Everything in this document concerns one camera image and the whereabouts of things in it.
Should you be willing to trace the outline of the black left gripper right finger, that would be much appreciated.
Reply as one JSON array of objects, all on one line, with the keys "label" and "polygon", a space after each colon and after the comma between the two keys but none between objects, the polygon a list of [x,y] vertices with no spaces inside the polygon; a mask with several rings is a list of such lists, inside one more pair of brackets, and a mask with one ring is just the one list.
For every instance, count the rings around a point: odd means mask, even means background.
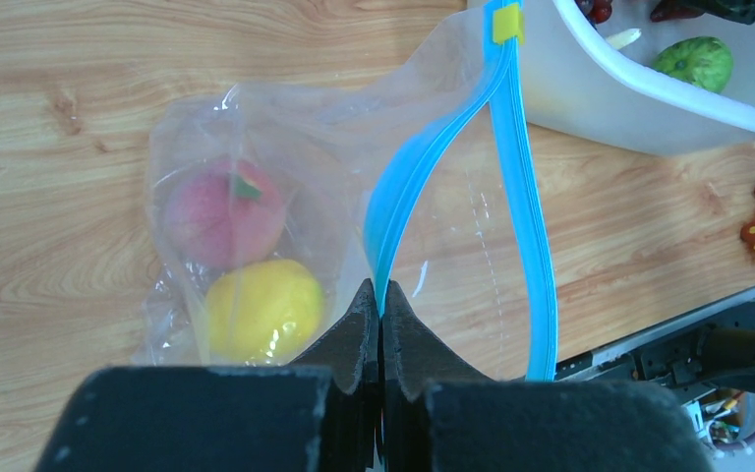
[{"label": "black left gripper right finger", "polygon": [[416,316],[391,283],[380,324],[388,471],[709,471],[667,389],[640,382],[495,381]]}]

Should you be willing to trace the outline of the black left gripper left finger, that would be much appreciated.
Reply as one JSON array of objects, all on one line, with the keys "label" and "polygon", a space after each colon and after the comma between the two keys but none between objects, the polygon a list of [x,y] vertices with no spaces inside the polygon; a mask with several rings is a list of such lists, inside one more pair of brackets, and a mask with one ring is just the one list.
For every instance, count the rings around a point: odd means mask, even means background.
[{"label": "black left gripper left finger", "polygon": [[365,280],[342,318],[286,365],[92,373],[36,469],[364,471],[375,462],[377,382],[377,304]]}]

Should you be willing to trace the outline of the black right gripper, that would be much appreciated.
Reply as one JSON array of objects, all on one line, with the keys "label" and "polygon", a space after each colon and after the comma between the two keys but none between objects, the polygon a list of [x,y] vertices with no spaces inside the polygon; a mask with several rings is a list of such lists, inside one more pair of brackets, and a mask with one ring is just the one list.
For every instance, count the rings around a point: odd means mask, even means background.
[{"label": "black right gripper", "polygon": [[689,0],[689,6],[729,22],[755,23],[755,0]]}]

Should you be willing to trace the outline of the yellow lemon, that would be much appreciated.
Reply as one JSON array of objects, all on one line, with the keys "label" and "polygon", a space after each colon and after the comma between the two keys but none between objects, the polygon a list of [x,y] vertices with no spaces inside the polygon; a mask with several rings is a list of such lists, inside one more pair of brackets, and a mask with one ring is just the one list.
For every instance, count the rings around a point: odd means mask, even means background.
[{"label": "yellow lemon", "polygon": [[271,260],[220,276],[207,290],[204,309],[213,354],[241,364],[279,364],[317,333],[324,292],[305,266]]}]

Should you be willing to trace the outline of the clear zip top bag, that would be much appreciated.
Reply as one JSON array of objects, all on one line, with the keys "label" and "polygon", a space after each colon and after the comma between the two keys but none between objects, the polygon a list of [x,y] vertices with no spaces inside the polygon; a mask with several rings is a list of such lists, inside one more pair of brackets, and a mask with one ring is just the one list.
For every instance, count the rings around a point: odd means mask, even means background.
[{"label": "clear zip top bag", "polygon": [[[275,366],[340,320],[369,280],[383,317],[391,283],[418,316],[471,321],[499,377],[554,377],[558,307],[519,78],[518,1],[442,20],[397,69],[352,90],[244,82],[169,104],[148,137],[145,213],[161,265],[137,364]],[[216,159],[259,166],[286,200],[263,260],[210,268],[162,229],[175,186]],[[279,364],[213,354],[204,309],[223,274],[305,266],[324,292],[319,329]]]}]

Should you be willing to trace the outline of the pink peach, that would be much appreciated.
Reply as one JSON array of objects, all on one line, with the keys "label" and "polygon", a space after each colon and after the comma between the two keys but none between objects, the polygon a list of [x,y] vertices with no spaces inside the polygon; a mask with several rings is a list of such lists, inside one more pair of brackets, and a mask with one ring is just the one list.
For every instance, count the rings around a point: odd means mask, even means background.
[{"label": "pink peach", "polygon": [[232,269],[266,258],[286,215],[286,200],[266,172],[248,160],[225,157],[175,186],[162,229],[192,262]]}]

